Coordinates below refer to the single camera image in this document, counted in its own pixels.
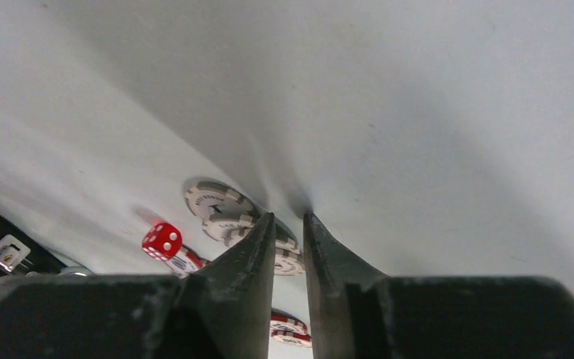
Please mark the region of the red die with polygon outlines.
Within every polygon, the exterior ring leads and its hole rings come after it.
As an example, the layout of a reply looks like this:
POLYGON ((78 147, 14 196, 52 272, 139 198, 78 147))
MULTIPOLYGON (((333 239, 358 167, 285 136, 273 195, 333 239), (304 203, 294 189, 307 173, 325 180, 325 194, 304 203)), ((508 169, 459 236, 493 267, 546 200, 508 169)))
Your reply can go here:
POLYGON ((158 222, 146 233, 142 250, 150 257, 165 262, 171 260, 183 244, 181 232, 168 222, 158 222))

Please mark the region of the black poker set case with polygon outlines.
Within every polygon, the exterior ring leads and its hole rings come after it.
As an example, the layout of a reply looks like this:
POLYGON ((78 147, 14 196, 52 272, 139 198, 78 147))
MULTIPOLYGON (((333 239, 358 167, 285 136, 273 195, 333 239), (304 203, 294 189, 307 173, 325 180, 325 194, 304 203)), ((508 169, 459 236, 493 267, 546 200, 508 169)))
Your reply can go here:
POLYGON ((0 278, 36 274, 91 276, 93 272, 62 260, 0 215, 0 278))

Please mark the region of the white red chip stack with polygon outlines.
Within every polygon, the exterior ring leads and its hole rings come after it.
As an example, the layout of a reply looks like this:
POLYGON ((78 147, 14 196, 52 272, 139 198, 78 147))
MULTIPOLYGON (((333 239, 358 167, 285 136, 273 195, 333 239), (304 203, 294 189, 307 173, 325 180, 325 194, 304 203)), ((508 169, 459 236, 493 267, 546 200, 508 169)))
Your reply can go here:
MULTIPOLYGON (((185 190, 184 200, 190 213, 201 220, 204 234, 227 248, 244 239, 261 217, 251 199, 219 182, 202 180, 190 185, 185 190)), ((281 223, 275 227, 275 248, 276 276, 305 273, 299 242, 281 223)), ((312 347, 307 324, 285 311, 272 310, 268 332, 272 340, 282 344, 308 349, 312 347)))

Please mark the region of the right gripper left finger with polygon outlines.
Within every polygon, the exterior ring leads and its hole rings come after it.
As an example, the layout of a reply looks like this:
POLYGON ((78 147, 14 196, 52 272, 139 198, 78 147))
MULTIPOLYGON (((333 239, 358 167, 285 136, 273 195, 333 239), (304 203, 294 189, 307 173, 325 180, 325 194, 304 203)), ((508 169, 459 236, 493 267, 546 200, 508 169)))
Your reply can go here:
POLYGON ((275 217, 205 268, 0 285, 0 358, 266 358, 275 217))

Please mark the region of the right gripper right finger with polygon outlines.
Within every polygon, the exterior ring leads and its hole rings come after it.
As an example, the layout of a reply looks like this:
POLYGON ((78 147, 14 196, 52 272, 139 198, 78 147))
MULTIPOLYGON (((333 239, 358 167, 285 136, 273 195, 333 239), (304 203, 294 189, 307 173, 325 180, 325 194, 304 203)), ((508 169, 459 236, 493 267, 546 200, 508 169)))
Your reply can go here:
POLYGON ((312 213, 303 249, 315 358, 574 358, 574 296, 538 276, 389 276, 312 213))

